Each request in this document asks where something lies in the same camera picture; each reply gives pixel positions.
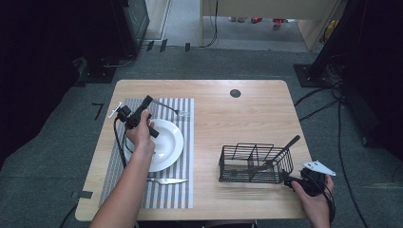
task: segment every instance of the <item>metal mesh basket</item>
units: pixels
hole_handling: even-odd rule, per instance
[[[223,146],[219,165],[223,182],[281,183],[294,169],[289,149],[262,143]]]

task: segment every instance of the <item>human arm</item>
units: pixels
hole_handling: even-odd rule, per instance
[[[150,139],[147,117],[148,110],[144,110],[138,126],[126,131],[136,150],[115,188],[99,208],[90,227],[134,227],[155,149],[155,144]]]
[[[326,175],[326,181],[327,189],[325,190],[325,192],[330,191],[330,193],[332,193],[335,184],[333,183],[332,178],[329,175]],[[308,194],[305,193],[302,186],[298,182],[292,181],[291,184],[293,184],[293,188],[299,196],[299,199],[301,200],[302,208],[311,222],[311,227],[330,227],[329,205],[325,197],[322,194],[316,197],[310,197]]]

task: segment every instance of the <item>table top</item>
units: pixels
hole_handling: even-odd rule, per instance
[[[237,89],[238,98],[230,92]],[[194,196],[190,209],[141,209],[138,220],[299,219],[305,218],[297,195],[273,183],[219,182],[219,159],[224,145],[272,143],[282,147],[296,135],[291,147],[293,177],[299,177],[311,156],[294,109],[288,86],[280,80],[121,80],[108,111],[127,98],[193,98]],[[95,216],[115,141],[113,119],[106,117],[80,199],[78,220]]]

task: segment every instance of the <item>human hand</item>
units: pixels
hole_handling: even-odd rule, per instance
[[[325,193],[331,194],[335,184],[329,175],[326,175],[326,181],[327,189],[325,190]],[[291,184],[301,200],[302,208],[305,211],[308,219],[311,221],[311,226],[315,228],[330,227],[328,201],[325,199],[323,194],[320,194],[316,197],[310,197],[305,193],[302,186],[298,182],[292,181]]]
[[[133,129],[127,129],[126,136],[134,143],[136,151],[145,151],[147,154],[152,155],[154,153],[155,144],[150,139],[150,133],[148,126],[154,127],[154,123],[151,123],[148,118],[148,110],[145,109],[142,112],[141,119],[137,127]]]

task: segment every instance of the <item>white device part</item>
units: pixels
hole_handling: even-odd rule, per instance
[[[110,119],[110,118],[113,116],[113,114],[115,114],[115,112],[117,112],[118,109],[119,109],[121,106],[122,106],[122,103],[119,102],[118,106],[117,106],[115,109],[113,109],[113,110],[112,110],[112,113],[111,113],[109,116],[107,116],[107,117]]]
[[[329,174],[330,176],[336,175],[334,171],[330,170],[328,167],[324,166],[319,161],[306,162],[303,164],[303,166],[318,173]]]

